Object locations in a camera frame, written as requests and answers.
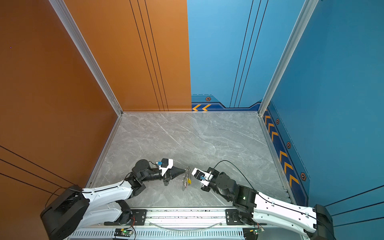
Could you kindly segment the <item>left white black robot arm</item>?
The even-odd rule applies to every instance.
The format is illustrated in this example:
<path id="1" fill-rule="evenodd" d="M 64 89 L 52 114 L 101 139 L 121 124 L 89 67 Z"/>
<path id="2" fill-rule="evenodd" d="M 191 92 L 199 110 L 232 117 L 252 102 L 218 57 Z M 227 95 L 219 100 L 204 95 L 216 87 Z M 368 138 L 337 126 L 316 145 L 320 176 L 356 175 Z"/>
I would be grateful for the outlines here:
<path id="1" fill-rule="evenodd" d="M 77 229 L 99 223 L 126 225 L 132 215 L 126 200 L 143 192 L 145 182 L 160 180 L 167 186 L 186 172 L 175 167 L 172 159 L 151 165 L 145 159 L 137 161 L 131 172 L 115 184 L 85 189 L 73 185 L 65 189 L 40 214 L 48 238 L 63 240 Z"/>

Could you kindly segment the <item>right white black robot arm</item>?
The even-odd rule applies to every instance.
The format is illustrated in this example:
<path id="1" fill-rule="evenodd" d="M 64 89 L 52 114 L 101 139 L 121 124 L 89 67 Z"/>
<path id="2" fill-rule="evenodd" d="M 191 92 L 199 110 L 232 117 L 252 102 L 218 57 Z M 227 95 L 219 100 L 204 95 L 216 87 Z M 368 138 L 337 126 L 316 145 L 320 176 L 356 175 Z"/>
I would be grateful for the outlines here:
<path id="1" fill-rule="evenodd" d="M 216 194 L 231 202 L 245 225 L 267 224 L 295 232 L 310 240 L 333 240 L 333 219 L 321 205 L 298 206 L 269 197 L 253 188 L 238 185 L 226 173 L 209 168 L 195 168 L 192 176 L 201 182 L 205 192 Z"/>

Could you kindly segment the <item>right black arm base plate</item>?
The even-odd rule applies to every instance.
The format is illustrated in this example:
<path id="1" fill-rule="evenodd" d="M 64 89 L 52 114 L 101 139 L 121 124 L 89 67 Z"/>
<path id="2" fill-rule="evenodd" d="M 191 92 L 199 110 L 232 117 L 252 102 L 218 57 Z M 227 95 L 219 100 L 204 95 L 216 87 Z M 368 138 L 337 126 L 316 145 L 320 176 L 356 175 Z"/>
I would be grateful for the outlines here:
<path id="1" fill-rule="evenodd" d="M 250 225 L 254 226 L 257 223 L 253 221 L 252 215 L 250 213 L 243 213 L 236 209 L 226 209 L 226 221 L 227 225 Z"/>

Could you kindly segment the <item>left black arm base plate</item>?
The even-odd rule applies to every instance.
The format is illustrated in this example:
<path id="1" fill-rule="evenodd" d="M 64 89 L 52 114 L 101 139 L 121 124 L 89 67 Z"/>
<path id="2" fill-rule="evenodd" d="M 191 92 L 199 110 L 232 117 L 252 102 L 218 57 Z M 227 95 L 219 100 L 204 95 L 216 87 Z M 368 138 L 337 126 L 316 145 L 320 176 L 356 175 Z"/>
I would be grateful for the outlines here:
<path id="1" fill-rule="evenodd" d="M 105 226 L 144 226 L 146 217 L 146 209 L 136 209 L 124 211 L 116 221 L 104 222 Z"/>

